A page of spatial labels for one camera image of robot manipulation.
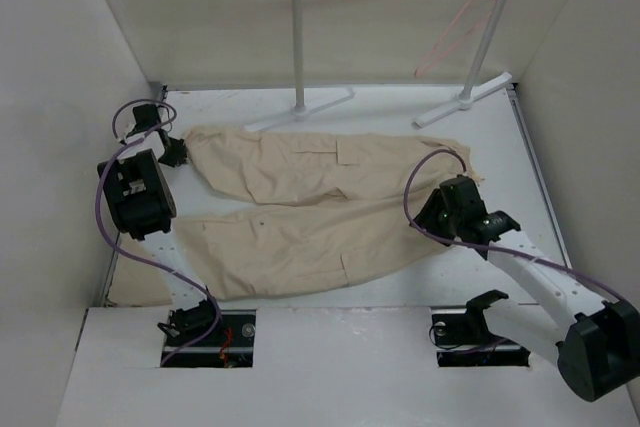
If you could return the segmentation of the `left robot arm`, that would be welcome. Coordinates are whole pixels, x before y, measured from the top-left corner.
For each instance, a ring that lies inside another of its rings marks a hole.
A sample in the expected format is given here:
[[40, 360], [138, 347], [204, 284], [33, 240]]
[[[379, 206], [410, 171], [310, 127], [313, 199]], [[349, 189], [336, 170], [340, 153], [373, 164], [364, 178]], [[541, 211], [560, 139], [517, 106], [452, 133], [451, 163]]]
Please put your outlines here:
[[[133, 123], [119, 134], [116, 118], [127, 109], [132, 110]], [[97, 166], [94, 215], [100, 234], [119, 255], [162, 272], [172, 310], [158, 328], [167, 338], [180, 341], [184, 348], [214, 345], [223, 337], [225, 323], [217, 301], [178, 243], [172, 228], [177, 207], [162, 171], [164, 166], [187, 163], [185, 141], [169, 133], [177, 111], [164, 101], [136, 99], [120, 107], [114, 117], [111, 127], [119, 149]], [[117, 230], [143, 246], [149, 260], [126, 251], [107, 234], [103, 205]]]

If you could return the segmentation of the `beige trousers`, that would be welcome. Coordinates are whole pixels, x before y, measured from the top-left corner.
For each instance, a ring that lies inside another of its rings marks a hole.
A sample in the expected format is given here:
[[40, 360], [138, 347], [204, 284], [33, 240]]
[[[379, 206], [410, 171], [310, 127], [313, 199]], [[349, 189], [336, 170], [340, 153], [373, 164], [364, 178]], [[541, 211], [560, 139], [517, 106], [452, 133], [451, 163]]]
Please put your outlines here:
[[173, 224], [189, 264], [221, 301], [355, 286], [439, 255], [442, 246], [405, 215], [472, 169], [468, 146], [420, 135], [199, 125], [184, 139], [209, 188], [245, 203], [221, 215], [205, 201]]

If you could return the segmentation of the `pink wire hanger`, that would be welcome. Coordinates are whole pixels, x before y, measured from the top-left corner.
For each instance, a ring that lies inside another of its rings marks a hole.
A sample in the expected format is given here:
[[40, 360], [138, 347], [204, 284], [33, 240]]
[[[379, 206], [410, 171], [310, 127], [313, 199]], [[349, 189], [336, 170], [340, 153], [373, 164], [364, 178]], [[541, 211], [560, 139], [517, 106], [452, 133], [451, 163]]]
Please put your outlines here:
[[425, 77], [447, 57], [461, 47], [490, 16], [489, 8], [483, 5], [493, 5], [496, 0], [466, 0], [460, 10], [453, 17], [431, 50], [421, 60], [414, 70], [416, 79]]

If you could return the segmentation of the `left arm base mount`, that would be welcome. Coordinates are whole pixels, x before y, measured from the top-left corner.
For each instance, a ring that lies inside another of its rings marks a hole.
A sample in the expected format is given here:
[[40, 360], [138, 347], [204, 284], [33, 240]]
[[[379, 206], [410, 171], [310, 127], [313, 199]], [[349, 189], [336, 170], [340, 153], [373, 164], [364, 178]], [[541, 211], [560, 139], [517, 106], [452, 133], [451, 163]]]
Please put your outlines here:
[[199, 329], [187, 336], [166, 336], [161, 368], [251, 368], [254, 360], [257, 314], [255, 310], [223, 310], [216, 329], [206, 338], [185, 347], [202, 335]]

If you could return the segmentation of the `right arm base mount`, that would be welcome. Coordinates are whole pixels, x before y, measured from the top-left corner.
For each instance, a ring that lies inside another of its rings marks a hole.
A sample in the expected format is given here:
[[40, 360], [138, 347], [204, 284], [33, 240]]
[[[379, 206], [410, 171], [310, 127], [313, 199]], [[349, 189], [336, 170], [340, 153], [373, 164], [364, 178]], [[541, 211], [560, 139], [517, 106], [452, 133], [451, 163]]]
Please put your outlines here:
[[508, 295], [491, 290], [463, 307], [438, 308], [431, 314], [428, 337], [441, 368], [528, 367], [530, 352], [491, 333], [485, 311]]

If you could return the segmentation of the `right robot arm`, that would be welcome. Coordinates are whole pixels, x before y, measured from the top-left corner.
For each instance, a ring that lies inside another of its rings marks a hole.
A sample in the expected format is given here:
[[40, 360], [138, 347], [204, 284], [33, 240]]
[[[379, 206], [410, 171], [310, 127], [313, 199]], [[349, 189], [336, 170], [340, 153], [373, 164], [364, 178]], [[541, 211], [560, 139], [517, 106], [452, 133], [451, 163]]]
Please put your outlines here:
[[478, 253], [535, 301], [520, 307], [493, 290], [467, 302], [464, 331], [483, 343], [506, 338], [558, 368], [570, 390], [594, 402], [639, 376], [639, 312], [627, 300], [605, 299], [594, 281], [548, 259], [503, 211], [490, 213], [464, 175], [436, 188], [417, 215], [419, 233]]

